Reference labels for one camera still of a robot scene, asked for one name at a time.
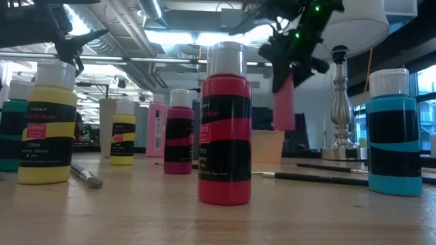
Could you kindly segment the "translucent orange tray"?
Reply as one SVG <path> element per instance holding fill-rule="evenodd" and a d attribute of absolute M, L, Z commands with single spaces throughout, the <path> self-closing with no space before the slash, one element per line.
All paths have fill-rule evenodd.
<path fill-rule="evenodd" d="M 280 163 L 284 136 L 284 131 L 253 130 L 251 132 L 251 161 L 253 163 Z"/>

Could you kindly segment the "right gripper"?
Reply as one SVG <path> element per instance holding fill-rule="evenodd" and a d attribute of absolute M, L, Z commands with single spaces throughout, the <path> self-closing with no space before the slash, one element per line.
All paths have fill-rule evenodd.
<path fill-rule="evenodd" d="M 294 77 L 294 86 L 298 87 L 315 75 L 313 70 L 321 74 L 329 70 L 326 61 L 312 56 L 317 44 L 323 41 L 323 20 L 305 20 L 296 29 L 290 29 L 287 35 L 278 22 L 269 26 L 272 28 L 269 44 L 263 44 L 258 54 L 272 64 L 273 93 L 278 93 L 289 77 Z"/>

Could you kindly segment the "small green paint bottle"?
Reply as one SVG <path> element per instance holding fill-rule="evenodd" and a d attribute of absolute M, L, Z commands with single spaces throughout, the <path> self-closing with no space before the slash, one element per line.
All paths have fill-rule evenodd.
<path fill-rule="evenodd" d="M 0 119 L 0 172 L 17 172 L 29 91 L 34 82 L 12 80 Z"/>

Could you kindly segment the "small yellow paint bottle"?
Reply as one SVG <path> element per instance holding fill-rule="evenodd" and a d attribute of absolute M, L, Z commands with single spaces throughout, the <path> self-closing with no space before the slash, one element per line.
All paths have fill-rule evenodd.
<path fill-rule="evenodd" d="M 76 68 L 63 61 L 37 65 L 22 133 L 18 183 L 53 184 L 70 177 L 76 107 Z"/>
<path fill-rule="evenodd" d="M 130 100 L 118 100 L 116 114 L 112 124 L 110 145 L 111 165 L 132 165 L 136 139 L 135 103 Z"/>

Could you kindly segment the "small sky blue paint bottle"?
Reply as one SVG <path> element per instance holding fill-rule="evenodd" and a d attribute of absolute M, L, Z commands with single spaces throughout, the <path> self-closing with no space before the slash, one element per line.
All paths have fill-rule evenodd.
<path fill-rule="evenodd" d="M 422 194 L 418 104 L 409 95 L 409 71 L 383 69 L 369 75 L 366 104 L 369 188 L 418 197 Z"/>

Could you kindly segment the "small red paint bottle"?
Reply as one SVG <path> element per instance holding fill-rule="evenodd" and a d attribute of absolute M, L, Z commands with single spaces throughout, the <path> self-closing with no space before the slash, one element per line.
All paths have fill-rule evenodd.
<path fill-rule="evenodd" d="M 200 94 L 198 198 L 233 206 L 251 199 L 251 92 L 246 47 L 219 42 L 208 48 Z"/>

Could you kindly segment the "tall light pink paint bottle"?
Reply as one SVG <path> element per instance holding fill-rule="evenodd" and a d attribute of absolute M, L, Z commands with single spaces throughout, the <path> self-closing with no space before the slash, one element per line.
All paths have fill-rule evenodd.
<path fill-rule="evenodd" d="M 166 138 L 166 123 L 169 106 L 164 103 L 165 96 L 154 94 L 149 106 L 147 120 L 146 156 L 163 157 Z"/>

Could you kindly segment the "silver table lamp white shade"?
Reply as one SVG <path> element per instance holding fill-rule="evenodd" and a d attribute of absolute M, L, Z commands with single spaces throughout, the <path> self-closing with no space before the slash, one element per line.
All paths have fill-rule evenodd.
<path fill-rule="evenodd" d="M 347 58 L 380 44 L 390 32 L 384 0 L 340 0 L 345 10 L 332 13 L 322 33 L 322 42 L 314 57 L 336 65 L 331 120 L 335 125 L 335 143 L 322 149 L 322 158 L 331 161 L 365 161 L 367 149 L 351 140 L 349 125 L 354 109 L 347 95 Z"/>

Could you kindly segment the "grey partition panel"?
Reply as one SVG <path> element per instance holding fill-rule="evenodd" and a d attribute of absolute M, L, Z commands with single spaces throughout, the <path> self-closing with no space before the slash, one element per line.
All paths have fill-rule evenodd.
<path fill-rule="evenodd" d="M 149 109 L 147 107 L 141 107 L 139 103 L 135 103 L 136 139 L 134 146 L 136 148 L 146 147 L 148 111 Z"/>

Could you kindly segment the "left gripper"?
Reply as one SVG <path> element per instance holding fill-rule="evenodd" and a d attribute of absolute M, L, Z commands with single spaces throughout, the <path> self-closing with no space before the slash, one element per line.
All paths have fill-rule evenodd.
<path fill-rule="evenodd" d="M 51 4 L 48 0 L 33 0 L 33 10 L 31 44 L 52 42 L 60 58 L 72 58 L 70 64 L 76 69 L 75 76 L 78 77 L 84 70 L 80 58 L 82 47 L 107 34 L 109 30 L 92 31 L 66 39 L 65 36 L 72 30 L 72 23 L 62 3 Z"/>

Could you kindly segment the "tall salmon pink paint bottle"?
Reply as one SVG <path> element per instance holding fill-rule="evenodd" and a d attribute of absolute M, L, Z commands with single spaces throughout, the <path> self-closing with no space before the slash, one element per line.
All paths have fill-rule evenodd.
<path fill-rule="evenodd" d="M 273 95 L 273 129 L 275 131 L 294 131 L 294 77 L 291 73 L 282 87 Z"/>

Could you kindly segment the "white cup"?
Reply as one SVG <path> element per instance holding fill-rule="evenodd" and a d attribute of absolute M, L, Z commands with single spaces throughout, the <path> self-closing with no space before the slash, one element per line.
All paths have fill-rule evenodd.
<path fill-rule="evenodd" d="M 103 158 L 110 157 L 112 124 L 116 114 L 116 107 L 117 99 L 105 98 L 99 100 L 100 152 Z"/>

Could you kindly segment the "small magenta paint bottle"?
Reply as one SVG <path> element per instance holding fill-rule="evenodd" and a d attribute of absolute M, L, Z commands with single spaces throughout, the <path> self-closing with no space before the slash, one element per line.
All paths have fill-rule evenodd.
<path fill-rule="evenodd" d="M 166 174 L 190 174 L 192 170 L 194 111 L 187 89 L 170 91 L 163 170 Z"/>

